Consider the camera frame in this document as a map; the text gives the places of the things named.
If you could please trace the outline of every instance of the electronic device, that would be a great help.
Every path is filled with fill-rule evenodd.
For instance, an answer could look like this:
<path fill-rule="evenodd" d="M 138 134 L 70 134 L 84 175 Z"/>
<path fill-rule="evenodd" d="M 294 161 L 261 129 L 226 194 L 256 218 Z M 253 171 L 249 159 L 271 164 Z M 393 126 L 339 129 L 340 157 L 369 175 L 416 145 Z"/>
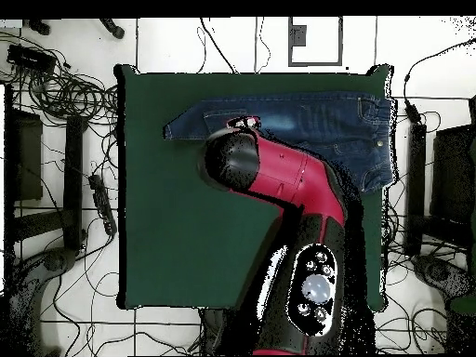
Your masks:
<path fill-rule="evenodd" d="M 258 128 L 256 116 L 229 121 L 208 138 L 198 161 L 210 186 L 277 205 L 281 213 L 274 242 L 221 339 L 250 338 L 249 349 L 231 354 L 338 354 L 347 211 L 337 175 L 325 161 L 264 139 Z"/>
<path fill-rule="evenodd" d="M 54 72 L 56 65 L 56 59 L 53 56 L 14 44 L 8 47 L 7 62 L 21 68 L 48 74 Z"/>
<path fill-rule="evenodd" d="M 102 218 L 104 230 L 106 234 L 113 236 L 117 233 L 117 225 L 112 215 L 111 204 L 104 182 L 97 174 L 90 176 L 88 180 L 91 190 L 94 191 L 94 205 L 99 211 L 99 216 Z"/>

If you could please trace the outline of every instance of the metal frame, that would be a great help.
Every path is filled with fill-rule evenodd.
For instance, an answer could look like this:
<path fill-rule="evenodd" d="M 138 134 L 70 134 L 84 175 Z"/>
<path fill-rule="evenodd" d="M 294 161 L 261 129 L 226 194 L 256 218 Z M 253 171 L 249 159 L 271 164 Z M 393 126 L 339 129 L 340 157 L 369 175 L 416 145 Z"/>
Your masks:
<path fill-rule="evenodd" d="M 307 62 L 293 61 L 293 47 L 306 46 L 306 25 L 293 24 L 293 17 L 288 17 L 288 66 L 289 67 L 310 67 L 310 66 L 341 66 L 343 45 L 343 17 L 338 17 L 338 58 L 333 62 Z"/>
<path fill-rule="evenodd" d="M 63 229 L 64 247 L 79 251 L 84 240 L 82 231 L 83 204 L 83 132 L 86 121 L 70 117 L 66 124 L 64 189 L 62 209 L 27 215 L 14 219 L 14 242 L 46 232 Z M 19 150 L 20 146 L 9 147 Z"/>

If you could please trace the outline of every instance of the black stand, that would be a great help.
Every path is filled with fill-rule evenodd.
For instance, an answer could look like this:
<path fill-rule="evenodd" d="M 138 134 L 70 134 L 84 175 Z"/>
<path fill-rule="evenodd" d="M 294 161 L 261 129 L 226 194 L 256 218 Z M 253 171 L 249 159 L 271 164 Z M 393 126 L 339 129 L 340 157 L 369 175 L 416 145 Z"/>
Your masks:
<path fill-rule="evenodd" d="M 19 124 L 7 112 L 6 118 L 6 179 L 15 179 L 20 164 Z M 66 125 L 64 208 L 42 214 L 13 218 L 15 195 L 6 185 L 6 236 L 5 236 L 5 295 L 0 298 L 2 321 L 0 324 L 4 355 L 45 356 L 42 345 L 40 308 L 47 283 L 74 265 L 86 237 L 82 230 L 83 189 L 83 133 L 86 120 L 70 117 Z M 62 229 L 64 247 L 56 248 L 16 264 L 13 244 L 45 232 Z"/>
<path fill-rule="evenodd" d="M 113 20 L 106 20 L 106 19 L 99 19 L 101 23 L 104 25 L 104 27 L 107 29 L 109 33 L 111 33 L 115 38 L 121 39 L 124 37 L 124 29 L 121 27 L 117 26 Z M 41 20 L 29 20 L 29 26 L 30 29 L 32 29 L 34 32 L 37 32 L 41 35 L 50 35 L 51 34 L 51 28 L 43 23 Z"/>
<path fill-rule="evenodd" d="M 437 132 L 436 139 L 443 139 L 445 135 L 460 133 L 468 136 L 467 139 L 469 139 L 470 144 L 471 136 L 473 136 L 473 138 L 476 137 L 475 100 L 476 98 L 473 98 L 469 101 L 471 125 L 441 130 Z M 434 215 L 431 213 L 431 211 L 436 211 L 436 209 L 434 209 L 434 206 L 436 206 L 434 202 L 444 193 L 444 189 L 449 187 L 448 184 L 433 182 L 430 215 L 424 215 L 426 132 L 427 129 L 425 126 L 412 125 L 408 136 L 408 180 L 405 196 L 405 214 L 407 218 L 404 223 L 403 252 L 410 257 L 420 254 L 423 234 L 430 235 L 462 248 L 468 249 L 472 246 L 472 233 L 469 220 L 454 221 L 453 218 L 450 220 L 450 218 L 447 218 L 445 215 Z M 445 165 L 451 165 L 451 162 L 446 163 L 444 160 L 435 157 L 435 166 L 444 168 Z"/>

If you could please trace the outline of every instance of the white floor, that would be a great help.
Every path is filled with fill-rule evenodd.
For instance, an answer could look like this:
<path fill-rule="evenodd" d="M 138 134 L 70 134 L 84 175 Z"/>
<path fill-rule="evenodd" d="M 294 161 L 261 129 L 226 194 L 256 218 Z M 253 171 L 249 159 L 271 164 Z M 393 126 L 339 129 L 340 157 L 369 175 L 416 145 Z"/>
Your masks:
<path fill-rule="evenodd" d="M 123 27 L 126 35 L 123 40 L 114 39 L 100 24 L 99 20 L 49 20 L 50 36 L 41 36 L 29 29 L 2 29 L 2 32 L 21 33 L 21 36 L 33 40 L 45 48 L 61 51 L 72 72 L 87 74 L 98 78 L 106 87 L 116 84 L 112 67 L 116 63 L 131 64 L 142 73 L 196 73 L 204 62 L 204 32 L 197 30 L 201 26 L 196 19 L 140 19 L 114 20 Z M 289 68 L 287 66 L 287 18 L 258 18 L 258 31 L 270 51 L 258 40 L 257 68 L 262 73 L 366 73 L 374 64 L 388 63 L 394 66 L 391 94 L 399 99 L 399 113 L 403 114 L 403 79 L 410 66 L 417 60 L 436 53 L 450 45 L 466 41 L 476 35 L 473 17 L 344 17 L 343 28 L 343 64 L 341 67 Z M 332 21 L 319 18 L 296 18 L 295 24 L 307 23 L 310 34 L 317 36 L 312 42 L 308 38 L 311 52 L 301 53 L 314 61 L 328 61 L 336 54 L 335 36 L 326 33 L 323 26 L 332 26 Z M 241 73 L 254 70 L 254 34 L 255 18 L 205 19 L 208 30 L 213 34 L 218 46 L 234 68 Z M 222 60 L 213 44 L 207 38 L 206 62 L 204 73 L 229 73 L 230 69 Z M 7 44 L 0 42 L 0 67 L 5 70 Z M 407 97 L 415 98 L 420 112 L 438 112 L 441 115 L 440 128 L 461 126 L 470 123 L 468 99 L 476 95 L 476 45 L 457 48 L 435 59 L 424 61 L 412 71 L 407 84 Z M 428 129 L 438 125 L 438 117 L 429 113 Z M 406 172 L 406 137 L 409 123 L 402 120 L 396 131 L 396 150 L 400 176 Z M 106 134 L 107 126 L 99 126 L 97 131 Z M 427 162 L 432 160 L 431 143 L 434 133 L 428 134 Z M 64 131 L 54 127 L 44 128 L 44 143 L 51 149 L 64 149 Z M 116 150 L 112 159 L 116 159 Z M 61 155 L 49 149 L 43 151 L 43 162 L 57 160 Z M 84 172 L 91 172 L 91 162 L 100 162 L 103 154 L 100 138 L 90 129 L 85 133 Z M 429 185 L 431 165 L 427 166 L 427 203 L 430 201 Z M 62 205 L 62 176 L 54 165 L 44 165 L 43 178 L 53 193 L 58 205 Z M 112 172 L 107 173 L 106 186 L 117 188 L 117 180 Z M 403 190 L 402 183 L 390 188 L 390 202 L 394 205 Z M 110 193 L 112 207 L 117 207 L 116 195 Z M 396 209 L 403 213 L 404 196 Z M 40 202 L 23 202 L 22 215 L 38 212 L 38 208 L 51 207 L 51 201 L 45 193 Z M 84 189 L 84 207 L 94 208 L 90 189 Z M 94 210 L 83 214 L 84 228 L 97 214 Z M 88 250 L 99 247 L 107 240 L 101 223 L 97 220 L 91 226 Z M 28 239 L 22 245 L 16 245 L 18 256 L 24 258 L 39 252 L 45 245 L 60 236 L 53 231 L 43 236 Z M 190 345 L 199 332 L 199 318 L 195 310 L 170 308 L 142 308 L 137 311 L 121 311 L 116 307 L 115 297 L 95 295 L 84 274 L 85 264 L 89 266 L 96 259 L 94 255 L 85 263 L 77 264 L 63 279 L 59 308 L 75 321 L 81 321 L 81 335 L 70 354 L 78 351 L 80 356 L 91 356 L 86 344 L 86 332 L 90 322 L 96 322 L 94 351 L 108 340 L 130 339 L 118 343 L 106 344 L 100 348 L 99 356 L 160 355 L 169 348 L 159 345 L 146 335 L 176 346 Z M 107 272 L 118 272 L 118 239 L 105 249 L 97 258 L 88 276 L 93 285 Z M 104 295 L 117 293 L 118 275 L 111 274 L 99 284 L 98 291 Z M 375 315 L 377 326 L 377 344 L 380 348 L 393 348 L 392 353 L 413 353 L 417 347 L 409 337 L 405 311 L 413 314 L 421 308 L 436 308 L 443 311 L 438 292 L 422 284 L 412 272 L 404 267 L 390 271 L 387 277 L 387 292 L 391 297 L 390 305 Z M 50 306 L 58 280 L 51 281 L 44 299 L 42 315 L 44 340 L 47 345 L 61 346 L 64 352 L 76 336 L 73 324 L 64 321 Z M 422 329 L 445 330 L 444 320 L 436 313 L 421 313 L 416 319 Z M 428 352 L 441 352 L 442 347 L 434 339 L 424 334 L 418 340 L 420 347 Z M 177 354 L 173 350 L 167 355 Z"/>

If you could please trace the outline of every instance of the jeans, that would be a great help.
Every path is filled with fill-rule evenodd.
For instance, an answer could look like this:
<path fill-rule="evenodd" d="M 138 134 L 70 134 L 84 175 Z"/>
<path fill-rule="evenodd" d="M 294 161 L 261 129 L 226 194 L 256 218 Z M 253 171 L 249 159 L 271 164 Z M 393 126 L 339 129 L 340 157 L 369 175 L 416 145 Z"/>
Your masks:
<path fill-rule="evenodd" d="M 258 116 L 260 130 L 343 165 L 362 193 L 392 183 L 391 99 L 363 92 L 230 96 L 199 101 L 164 128 L 165 139 L 206 139 L 244 115 Z"/>

